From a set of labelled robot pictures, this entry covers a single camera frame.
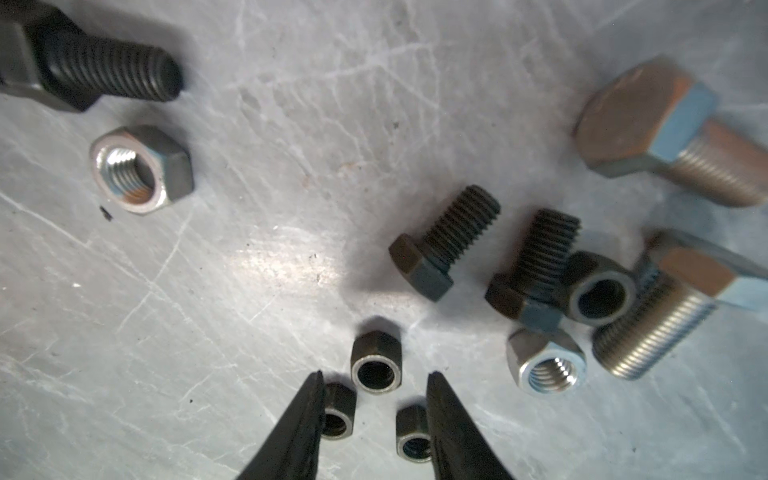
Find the nut hole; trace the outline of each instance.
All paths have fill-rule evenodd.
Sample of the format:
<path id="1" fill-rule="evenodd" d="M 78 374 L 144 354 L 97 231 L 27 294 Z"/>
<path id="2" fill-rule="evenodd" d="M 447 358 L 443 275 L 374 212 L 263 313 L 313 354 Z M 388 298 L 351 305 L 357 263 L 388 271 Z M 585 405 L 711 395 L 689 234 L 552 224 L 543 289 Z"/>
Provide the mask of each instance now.
<path id="1" fill-rule="evenodd" d="M 627 299 L 627 291 L 616 280 L 600 280 L 579 297 L 578 310 L 588 319 L 605 318 L 613 315 Z"/>
<path id="2" fill-rule="evenodd" d="M 554 358 L 540 362 L 528 377 L 531 388 L 539 393 L 560 393 L 570 389 L 578 381 L 574 364 Z"/>
<path id="3" fill-rule="evenodd" d="M 371 361 L 360 366 L 357 378 L 371 390 L 384 390 L 395 382 L 395 372 L 384 362 Z"/>
<path id="4" fill-rule="evenodd" d="M 402 444 L 402 452 L 414 460 L 426 460 L 432 456 L 427 439 L 410 439 Z"/>
<path id="5" fill-rule="evenodd" d="M 338 415 L 326 413 L 326 424 L 323 427 L 323 435 L 327 437 L 340 437 L 346 432 L 346 422 Z"/>
<path id="6" fill-rule="evenodd" d="M 149 165 L 130 148 L 104 149 L 99 171 L 109 189 L 133 205 L 147 203 L 154 195 L 154 176 Z"/>

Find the marble surface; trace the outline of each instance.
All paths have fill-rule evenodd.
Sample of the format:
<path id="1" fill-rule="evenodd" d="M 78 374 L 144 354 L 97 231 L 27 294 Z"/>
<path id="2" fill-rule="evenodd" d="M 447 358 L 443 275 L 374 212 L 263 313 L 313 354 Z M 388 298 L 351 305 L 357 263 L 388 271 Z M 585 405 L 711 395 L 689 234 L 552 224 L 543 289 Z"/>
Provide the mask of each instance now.
<path id="1" fill-rule="evenodd" d="M 665 225 L 768 264 L 765 207 L 606 180 L 569 137 L 592 92 L 665 52 L 768 143 L 768 2 L 56 3 L 90 33 L 173 52 L 187 90 L 79 115 L 0 97 L 0 477 L 234 478 L 306 375 L 347 374 L 355 335 L 387 319 L 402 387 L 360 395 L 318 478 L 432 478 L 396 456 L 394 418 L 435 369 L 516 478 L 765 478 L 766 314 L 719 310 L 637 382 L 590 358 L 583 388 L 543 401 L 512 382 L 515 327 L 482 297 L 542 206 L 627 266 Z M 197 182 L 149 217 L 106 203 L 88 170 L 97 136 L 137 123 L 187 145 Z M 386 248 L 467 184 L 502 215 L 432 304 Z"/>

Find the black threaded shaft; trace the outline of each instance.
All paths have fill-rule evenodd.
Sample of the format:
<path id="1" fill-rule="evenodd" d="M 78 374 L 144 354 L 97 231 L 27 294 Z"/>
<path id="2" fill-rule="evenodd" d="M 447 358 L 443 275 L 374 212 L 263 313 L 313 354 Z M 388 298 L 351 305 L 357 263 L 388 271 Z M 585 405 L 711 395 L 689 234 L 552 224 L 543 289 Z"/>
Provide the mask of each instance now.
<path id="1" fill-rule="evenodd" d="M 511 286 L 535 300 L 552 303 L 580 226 L 576 217 L 548 208 L 539 210 L 510 276 Z"/>
<path id="2" fill-rule="evenodd" d="M 424 236 L 422 249 L 440 270 L 448 272 L 500 211 L 498 201 L 487 191 L 477 185 L 466 187 Z"/>
<path id="3" fill-rule="evenodd" d="M 162 48 L 59 31 L 45 40 L 45 64 L 67 88 L 119 97 L 170 101 L 181 70 Z"/>

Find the black speck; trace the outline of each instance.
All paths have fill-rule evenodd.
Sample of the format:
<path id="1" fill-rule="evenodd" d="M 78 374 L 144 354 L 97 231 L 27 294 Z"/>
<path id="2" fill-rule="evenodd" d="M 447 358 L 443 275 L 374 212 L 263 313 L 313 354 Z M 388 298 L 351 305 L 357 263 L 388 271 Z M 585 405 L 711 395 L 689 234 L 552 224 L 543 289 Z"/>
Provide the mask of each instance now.
<path id="1" fill-rule="evenodd" d="M 98 209 L 101 211 L 101 214 L 102 214 L 102 215 L 104 215 L 104 219 L 105 219 L 107 222 L 111 222 L 111 221 L 112 221 L 112 215 L 111 215 L 109 212 L 107 212 L 107 209 L 106 209 L 106 208 L 104 208 L 104 207 L 99 207 Z"/>

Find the black nut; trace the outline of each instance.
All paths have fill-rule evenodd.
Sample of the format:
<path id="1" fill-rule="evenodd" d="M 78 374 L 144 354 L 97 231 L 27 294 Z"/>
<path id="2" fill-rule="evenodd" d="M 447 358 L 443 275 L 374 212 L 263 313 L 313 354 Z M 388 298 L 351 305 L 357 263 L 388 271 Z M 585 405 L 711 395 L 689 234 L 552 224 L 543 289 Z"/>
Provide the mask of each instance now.
<path id="1" fill-rule="evenodd" d="M 352 346 L 352 380 L 368 393 L 397 389 L 402 382 L 402 346 L 395 337 L 375 331 L 358 337 Z"/>
<path id="2" fill-rule="evenodd" d="M 403 234 L 389 246 L 389 255 L 400 274 L 420 294 L 436 302 L 453 286 L 447 273 L 440 271 L 416 245 L 410 235 Z"/>
<path id="3" fill-rule="evenodd" d="M 415 463 L 432 460 L 427 411 L 421 405 L 411 405 L 397 412 L 397 455 Z"/>
<path id="4" fill-rule="evenodd" d="M 493 276 L 485 300 L 503 316 L 539 332 L 556 331 L 562 319 L 562 312 L 555 306 L 533 300 L 512 288 L 509 275 L 505 274 Z"/>
<path id="5" fill-rule="evenodd" d="M 341 440 L 352 435 L 355 425 L 357 394 L 341 383 L 326 385 L 326 421 L 323 438 Z"/>
<path id="6" fill-rule="evenodd" d="M 0 93 L 31 98 L 60 111 L 88 109 L 99 98 L 65 87 L 44 68 L 42 42 L 53 32 L 83 34 L 58 8 L 40 2 L 0 5 Z"/>
<path id="7" fill-rule="evenodd" d="M 632 307 L 637 287 L 629 270 L 610 258 L 582 251 L 568 259 L 557 296 L 568 318 L 599 327 Z"/>

